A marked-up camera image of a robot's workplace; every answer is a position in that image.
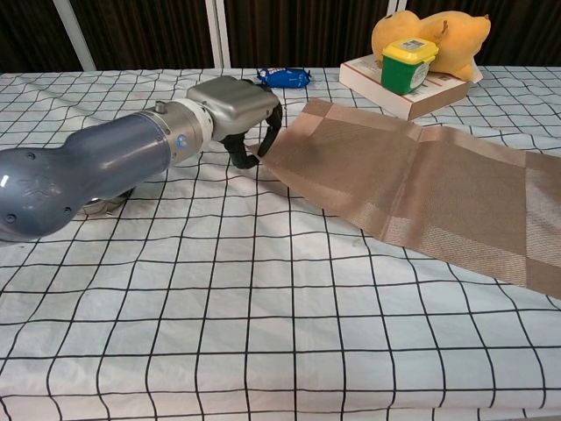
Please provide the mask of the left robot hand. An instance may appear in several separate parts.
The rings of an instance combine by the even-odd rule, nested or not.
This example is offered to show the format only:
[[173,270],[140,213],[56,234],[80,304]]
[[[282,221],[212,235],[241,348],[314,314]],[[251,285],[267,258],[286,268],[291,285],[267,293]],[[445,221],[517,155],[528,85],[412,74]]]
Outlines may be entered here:
[[[219,76],[189,88],[186,98],[210,114],[210,139],[224,146],[236,168],[258,165],[259,158],[267,153],[281,130],[280,100],[265,84]],[[265,138],[255,153],[248,154],[245,134],[263,122],[267,124]]]

